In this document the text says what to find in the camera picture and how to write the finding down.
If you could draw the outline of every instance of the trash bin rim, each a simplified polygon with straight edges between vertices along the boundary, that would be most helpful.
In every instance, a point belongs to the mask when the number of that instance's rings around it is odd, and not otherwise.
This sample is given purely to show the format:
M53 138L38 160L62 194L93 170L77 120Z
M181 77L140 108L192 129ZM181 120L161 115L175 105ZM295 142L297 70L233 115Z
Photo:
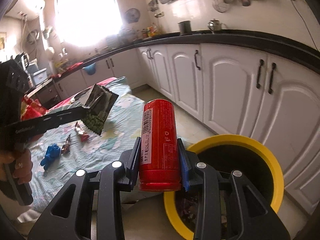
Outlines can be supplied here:
M281 167L272 154L272 152L265 147L260 142L246 137L242 135L235 134L223 134L223 135L215 135L208 137L202 141L199 141L190 147L188 147L188 151L195 152L199 154L211 147L219 146L219 145L238 145L242 147L246 147L249 150L258 154L268 165L274 185L274 192L271 201L272 209L277 213L279 211L280 205L282 203L283 194L284 194L284 179ZM194 233L182 222L180 219L176 206L175 206L175 192L168 191L164 192L164 208L168 219L174 229L186 240L192 240Z

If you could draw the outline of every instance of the kettle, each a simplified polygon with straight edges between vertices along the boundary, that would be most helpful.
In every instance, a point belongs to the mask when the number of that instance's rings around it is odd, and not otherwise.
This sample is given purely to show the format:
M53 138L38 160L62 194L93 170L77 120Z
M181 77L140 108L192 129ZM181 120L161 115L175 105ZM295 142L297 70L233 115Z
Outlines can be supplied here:
M210 22L208 22L208 28L212 33L221 31L221 22L216 19L210 20Z

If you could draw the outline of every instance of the bed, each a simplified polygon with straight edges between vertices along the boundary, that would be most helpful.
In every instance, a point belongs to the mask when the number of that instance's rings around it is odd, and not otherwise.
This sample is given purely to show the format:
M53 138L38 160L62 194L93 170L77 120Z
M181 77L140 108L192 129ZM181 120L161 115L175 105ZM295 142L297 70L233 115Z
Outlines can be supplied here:
M82 143L74 131L75 122L71 122L47 131L36 143L30 145L34 164L30 182L34 198L31 209L43 212L74 172L78 169L85 169L88 172L101 170L112 161L118 160L123 151L132 148L136 137L140 136L144 101L131 94L126 78L111 78L99 84L119 95L104 124L101 136L83 125L90 138ZM70 99L67 99L50 111L60 111L71 106ZM40 162L47 147L53 143L61 147L69 134L71 134L70 153L60 155L49 169L44 171Z

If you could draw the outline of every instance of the blue glove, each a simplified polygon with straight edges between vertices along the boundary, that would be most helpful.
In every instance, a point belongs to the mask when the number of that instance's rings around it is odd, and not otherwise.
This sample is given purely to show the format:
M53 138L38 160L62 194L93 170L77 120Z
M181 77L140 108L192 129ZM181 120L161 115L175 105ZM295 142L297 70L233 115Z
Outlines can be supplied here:
M45 171L49 168L51 163L53 163L54 160L59 157L60 151L61 149L56 143L48 146L47 152L45 153L43 160L40 162L40 165L44 166L43 168Z

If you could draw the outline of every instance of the black countertop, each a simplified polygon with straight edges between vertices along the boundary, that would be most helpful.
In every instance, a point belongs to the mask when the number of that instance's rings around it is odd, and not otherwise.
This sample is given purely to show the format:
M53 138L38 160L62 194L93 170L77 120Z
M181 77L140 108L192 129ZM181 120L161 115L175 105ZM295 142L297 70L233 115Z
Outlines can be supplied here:
M97 61L110 57L125 50L157 44L226 44L265 51L297 62L320 74L320 52L298 41L282 36L246 30L222 30L212 34L209 30L195 31L191 35L168 33L158 35L146 40L137 40L123 47L114 49L106 54L85 60L78 68L63 73L55 82L72 74L73 72L89 66Z

